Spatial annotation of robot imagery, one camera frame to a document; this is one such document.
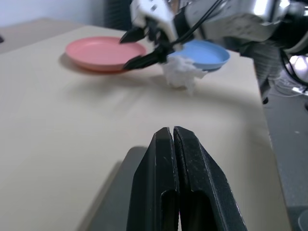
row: beige table surface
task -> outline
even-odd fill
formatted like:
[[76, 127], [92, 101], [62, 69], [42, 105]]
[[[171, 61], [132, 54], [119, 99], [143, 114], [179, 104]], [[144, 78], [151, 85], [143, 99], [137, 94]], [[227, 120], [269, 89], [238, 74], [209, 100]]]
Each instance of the beige table surface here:
[[103, 76], [63, 55], [75, 39], [122, 34], [84, 26], [0, 54], [0, 230], [80, 230], [127, 151], [166, 126], [195, 132], [249, 231], [291, 230], [252, 60], [231, 52], [188, 96], [158, 65]]

